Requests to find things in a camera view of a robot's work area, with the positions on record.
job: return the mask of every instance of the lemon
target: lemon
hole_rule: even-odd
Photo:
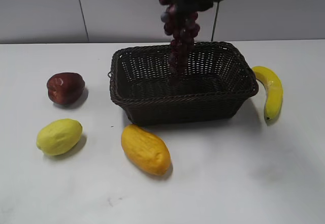
[[[80,140],[82,125],[72,119],[54,121],[40,130],[36,145],[47,155],[58,155],[69,151]]]

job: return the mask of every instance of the red apple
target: red apple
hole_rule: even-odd
[[[47,81],[47,89],[51,101],[59,105],[74,103],[85,88],[85,81],[78,73],[58,73]]]

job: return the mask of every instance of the wicker basket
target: wicker basket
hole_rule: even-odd
[[[230,118],[258,92],[253,71],[232,44],[196,43],[176,85],[169,83],[170,51],[170,45],[162,45],[122,49],[113,55],[111,99],[132,123]]]

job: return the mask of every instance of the yellow banana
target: yellow banana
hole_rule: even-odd
[[[270,69],[265,67],[252,68],[259,80],[267,91],[267,100],[264,108],[264,115],[266,120],[272,120],[278,117],[283,99],[283,88],[281,80]]]

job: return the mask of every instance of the purple grapes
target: purple grapes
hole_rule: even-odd
[[[194,38],[198,36],[200,26],[196,23],[198,13],[177,13],[175,0],[159,0],[163,6],[168,5],[161,15],[161,21],[165,23],[164,30],[168,36],[173,36],[171,41],[172,52],[169,57],[169,65],[172,76],[181,76],[188,66],[188,55],[194,48]]]

